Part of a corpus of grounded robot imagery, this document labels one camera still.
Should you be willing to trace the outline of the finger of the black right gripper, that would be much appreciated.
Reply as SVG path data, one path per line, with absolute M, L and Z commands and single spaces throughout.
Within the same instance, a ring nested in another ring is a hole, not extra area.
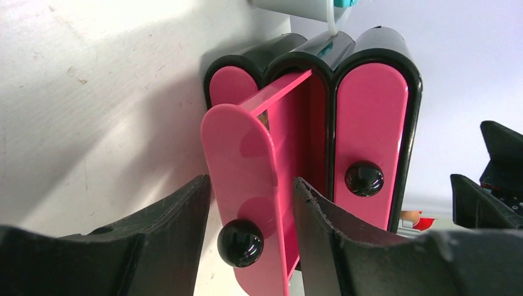
M 482 184 L 522 184 L 522 135 L 498 122 L 487 120 L 480 130 L 490 160 Z
M 522 215 L 466 176 L 450 176 L 453 222 L 468 229 L 522 229 Z

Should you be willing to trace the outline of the black and pink storage organizer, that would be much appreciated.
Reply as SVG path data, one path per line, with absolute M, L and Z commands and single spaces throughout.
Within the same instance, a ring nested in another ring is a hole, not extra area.
M 359 219 L 397 230 L 422 96 L 397 31 L 284 34 L 216 59 L 204 93 L 218 249 L 247 294 L 289 294 L 300 259 L 296 177 Z

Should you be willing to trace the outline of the white perforated plastic basket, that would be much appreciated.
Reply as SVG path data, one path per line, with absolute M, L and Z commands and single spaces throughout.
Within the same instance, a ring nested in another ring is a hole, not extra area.
M 261 9 L 327 23 L 331 36 L 338 34 L 357 0 L 253 0 Z

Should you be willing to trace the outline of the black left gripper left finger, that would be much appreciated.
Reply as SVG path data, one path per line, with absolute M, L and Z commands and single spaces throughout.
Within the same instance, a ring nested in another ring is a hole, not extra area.
M 1 226 L 2 295 L 192 295 L 211 186 L 200 175 L 86 235 Z

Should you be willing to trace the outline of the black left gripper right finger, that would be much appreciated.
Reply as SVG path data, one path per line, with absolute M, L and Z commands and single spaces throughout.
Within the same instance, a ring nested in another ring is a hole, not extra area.
M 522 229 L 379 229 L 294 180 L 306 295 L 521 295 Z

